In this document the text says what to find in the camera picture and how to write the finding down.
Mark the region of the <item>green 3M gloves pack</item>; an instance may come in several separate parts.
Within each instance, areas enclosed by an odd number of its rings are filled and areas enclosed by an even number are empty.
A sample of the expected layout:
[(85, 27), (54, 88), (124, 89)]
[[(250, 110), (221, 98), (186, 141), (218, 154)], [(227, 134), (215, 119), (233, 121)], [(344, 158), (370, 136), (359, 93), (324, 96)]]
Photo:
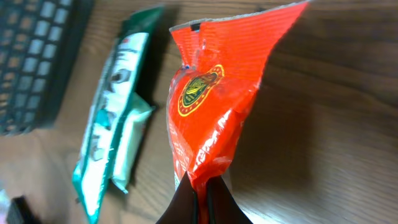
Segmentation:
[(97, 223), (111, 181), (124, 122), (153, 31), (164, 6), (133, 12), (122, 22), (96, 89), (72, 184), (89, 223)]

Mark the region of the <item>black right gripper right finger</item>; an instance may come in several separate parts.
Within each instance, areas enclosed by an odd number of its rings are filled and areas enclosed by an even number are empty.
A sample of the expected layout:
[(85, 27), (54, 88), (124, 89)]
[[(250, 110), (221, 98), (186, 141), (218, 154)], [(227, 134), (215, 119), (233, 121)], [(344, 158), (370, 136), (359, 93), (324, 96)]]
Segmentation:
[(206, 185), (209, 224), (252, 224), (235, 202), (221, 176), (212, 177)]

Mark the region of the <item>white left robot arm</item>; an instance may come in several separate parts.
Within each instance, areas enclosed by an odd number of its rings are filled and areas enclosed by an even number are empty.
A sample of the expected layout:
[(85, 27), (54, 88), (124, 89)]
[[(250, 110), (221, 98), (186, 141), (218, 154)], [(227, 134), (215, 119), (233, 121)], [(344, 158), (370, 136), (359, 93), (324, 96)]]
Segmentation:
[(30, 209), (25, 196), (14, 197), (11, 200), (6, 215), (7, 224), (42, 224), (39, 217)]

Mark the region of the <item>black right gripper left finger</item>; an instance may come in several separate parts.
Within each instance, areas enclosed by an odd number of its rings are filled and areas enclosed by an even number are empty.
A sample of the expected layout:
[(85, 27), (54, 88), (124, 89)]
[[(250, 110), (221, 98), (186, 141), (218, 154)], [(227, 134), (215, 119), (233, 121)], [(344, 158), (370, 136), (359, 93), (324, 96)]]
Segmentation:
[(197, 224), (198, 200), (197, 193), (191, 186), (187, 173), (178, 185), (166, 211), (156, 224)]

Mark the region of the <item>red Hacks candy bag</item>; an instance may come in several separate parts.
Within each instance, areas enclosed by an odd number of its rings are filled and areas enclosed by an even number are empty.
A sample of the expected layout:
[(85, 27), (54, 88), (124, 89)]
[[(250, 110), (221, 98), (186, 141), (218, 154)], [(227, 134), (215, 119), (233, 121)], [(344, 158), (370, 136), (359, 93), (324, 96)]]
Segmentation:
[(233, 161), (274, 46), (306, 1), (174, 26), (182, 66), (170, 83), (167, 122), (177, 179), (187, 176), (198, 197), (198, 223), (210, 216), (206, 184)]

